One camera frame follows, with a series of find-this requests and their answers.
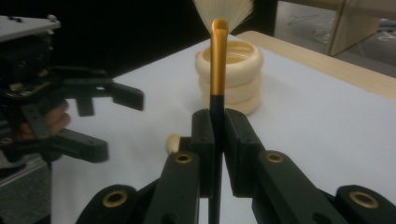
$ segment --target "wooden surface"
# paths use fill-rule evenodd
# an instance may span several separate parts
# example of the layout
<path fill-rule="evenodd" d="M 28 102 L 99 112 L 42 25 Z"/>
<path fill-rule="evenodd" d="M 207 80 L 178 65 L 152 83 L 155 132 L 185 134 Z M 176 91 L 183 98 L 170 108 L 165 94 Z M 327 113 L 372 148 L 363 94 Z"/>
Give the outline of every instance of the wooden surface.
<path fill-rule="evenodd" d="M 339 78 L 364 90 L 396 101 L 396 78 L 388 77 L 257 32 L 249 31 L 237 37 L 297 63 L 314 68 L 323 74 Z"/>

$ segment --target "beige circular object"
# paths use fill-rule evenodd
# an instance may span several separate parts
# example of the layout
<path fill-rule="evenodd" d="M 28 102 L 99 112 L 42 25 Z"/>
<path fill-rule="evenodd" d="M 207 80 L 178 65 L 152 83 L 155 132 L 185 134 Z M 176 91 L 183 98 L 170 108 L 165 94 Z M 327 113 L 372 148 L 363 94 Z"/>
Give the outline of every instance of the beige circular object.
<path fill-rule="evenodd" d="M 239 102 L 237 104 L 230 104 L 230 105 L 226 104 L 224 105 L 224 107 L 234 109 L 241 113 L 244 113 L 245 115 L 248 115 L 259 107 L 261 101 L 262 101 L 262 90 L 259 90 L 253 97 L 247 99 L 246 101 Z M 204 103 L 206 108 L 209 108 L 209 102 L 210 102 L 209 98 L 203 96 L 202 102 Z"/>
<path fill-rule="evenodd" d="M 225 86 L 238 86 L 258 76 L 263 64 L 262 52 L 253 45 L 239 40 L 227 42 Z M 195 60 L 198 75 L 210 83 L 210 47 Z"/>
<path fill-rule="evenodd" d="M 202 78 L 199 78 L 199 86 L 203 97 L 209 98 L 210 84 L 206 83 Z M 252 80 L 234 87 L 226 87 L 224 92 L 225 104 L 236 104 L 241 101 L 246 101 L 255 95 L 262 87 L 262 75 L 256 76 Z"/>

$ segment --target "black mechanical part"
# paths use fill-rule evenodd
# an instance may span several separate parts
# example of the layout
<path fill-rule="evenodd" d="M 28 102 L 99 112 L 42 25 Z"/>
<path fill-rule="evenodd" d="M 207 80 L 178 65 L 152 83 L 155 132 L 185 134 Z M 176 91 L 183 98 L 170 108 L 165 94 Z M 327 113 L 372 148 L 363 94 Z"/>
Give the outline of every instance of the black mechanical part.
<path fill-rule="evenodd" d="M 137 201 L 134 188 L 113 185 L 102 189 L 88 203 L 77 224 L 128 224 Z"/>
<path fill-rule="evenodd" d="M 45 114 L 65 98 L 76 98 L 80 115 L 93 115 L 92 97 L 103 96 L 113 97 L 116 104 L 143 110 L 143 92 L 114 83 L 104 70 L 50 67 L 50 44 L 38 35 L 1 43 L 0 148 L 10 162 L 36 152 L 45 161 L 55 161 L 62 154 L 91 162 L 105 161 L 106 142 L 69 130 L 53 136 L 44 120 Z M 17 139 L 23 122 L 31 126 L 35 141 Z"/>
<path fill-rule="evenodd" d="M 339 188 L 334 205 L 349 223 L 390 224 L 396 221 L 396 207 L 380 194 L 361 186 Z"/>
<path fill-rule="evenodd" d="M 255 164 L 265 148 L 243 113 L 226 109 L 225 115 L 227 145 L 224 156 L 233 195 L 251 198 L 257 182 Z"/>
<path fill-rule="evenodd" d="M 199 157 L 173 153 L 166 160 L 144 223 L 198 223 L 199 197 Z"/>
<path fill-rule="evenodd" d="M 347 223 L 285 154 L 261 152 L 257 176 L 281 223 Z"/>
<path fill-rule="evenodd" d="M 201 198 L 213 195 L 215 137 L 212 130 L 209 110 L 203 109 L 192 115 L 191 138 L 180 139 L 179 150 L 190 151 L 200 159 L 200 191 Z"/>
<path fill-rule="evenodd" d="M 199 196 L 205 197 L 200 193 L 200 186 L 205 187 L 200 184 L 201 172 L 206 172 L 201 166 L 211 161 L 203 156 L 206 162 L 201 162 L 201 154 L 211 154 L 214 147 L 208 110 L 196 112 L 192 125 L 192 137 L 180 139 L 179 152 L 168 157 L 161 178 L 139 190 L 133 212 L 122 215 L 129 223 L 197 222 Z M 233 194 L 253 199 L 258 223 L 396 223 L 395 205 L 372 190 L 346 186 L 333 197 L 317 189 L 288 156 L 265 150 L 245 115 L 226 109 L 225 128 Z M 89 204 L 83 213 L 95 206 Z"/>

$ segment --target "metal grommet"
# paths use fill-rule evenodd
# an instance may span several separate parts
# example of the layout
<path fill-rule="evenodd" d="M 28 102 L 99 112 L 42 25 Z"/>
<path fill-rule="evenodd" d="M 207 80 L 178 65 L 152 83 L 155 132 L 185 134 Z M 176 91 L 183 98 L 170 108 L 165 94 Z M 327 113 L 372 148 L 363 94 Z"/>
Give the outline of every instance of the metal grommet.
<path fill-rule="evenodd" d="M 109 192 L 102 203 L 105 207 L 117 207 L 122 205 L 128 199 L 128 194 L 123 189 L 113 190 Z"/>
<path fill-rule="evenodd" d="M 265 159 L 267 159 L 270 162 L 274 162 L 274 163 L 280 163 L 283 161 L 283 157 L 276 153 L 268 153 L 265 156 Z"/>
<path fill-rule="evenodd" d="M 187 155 L 187 154 L 182 154 L 177 156 L 176 161 L 178 163 L 188 163 L 190 161 L 192 161 L 192 156 Z"/>
<path fill-rule="evenodd" d="M 352 201 L 360 206 L 375 209 L 379 206 L 378 201 L 368 193 L 361 191 L 352 191 L 349 193 Z"/>

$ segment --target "dark background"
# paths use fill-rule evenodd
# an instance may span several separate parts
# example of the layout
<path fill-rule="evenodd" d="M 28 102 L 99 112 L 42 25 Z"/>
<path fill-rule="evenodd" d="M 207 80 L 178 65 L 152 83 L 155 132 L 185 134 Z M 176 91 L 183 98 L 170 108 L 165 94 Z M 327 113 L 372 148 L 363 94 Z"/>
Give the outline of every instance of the dark background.
<path fill-rule="evenodd" d="M 232 34 L 273 35 L 276 0 L 255 0 Z M 55 15 L 53 65 L 102 68 L 118 76 L 209 38 L 192 0 L 1 0 L 0 15 Z"/>

